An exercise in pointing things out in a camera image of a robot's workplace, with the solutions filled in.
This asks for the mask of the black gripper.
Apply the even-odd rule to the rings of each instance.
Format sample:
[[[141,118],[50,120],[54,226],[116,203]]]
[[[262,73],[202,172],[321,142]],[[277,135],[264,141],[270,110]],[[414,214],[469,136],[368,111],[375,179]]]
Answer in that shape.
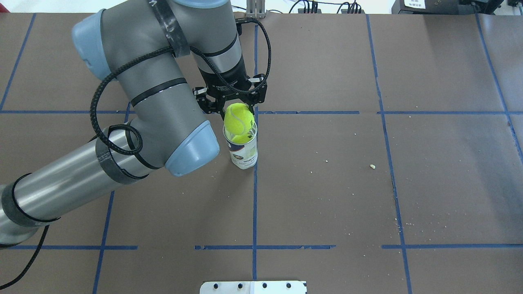
[[[198,105],[206,114],[215,112],[224,115],[226,100],[241,99],[254,115],[256,104],[261,104],[265,101],[267,91],[265,74],[257,74],[250,78],[244,65],[236,65],[229,71],[220,73],[222,78],[235,89],[250,91],[248,94],[241,94],[232,91],[219,79],[217,74],[206,72],[203,69],[199,69],[199,71],[206,87],[195,87],[192,89],[192,92]]]

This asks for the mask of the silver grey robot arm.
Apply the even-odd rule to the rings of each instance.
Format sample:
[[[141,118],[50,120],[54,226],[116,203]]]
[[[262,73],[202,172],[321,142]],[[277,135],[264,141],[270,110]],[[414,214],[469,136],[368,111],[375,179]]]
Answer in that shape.
[[[264,101],[268,74],[250,78],[229,0],[127,0],[76,24],[75,48],[101,80],[86,145],[1,186],[1,248],[102,195],[166,168],[186,175],[220,151],[205,113]]]

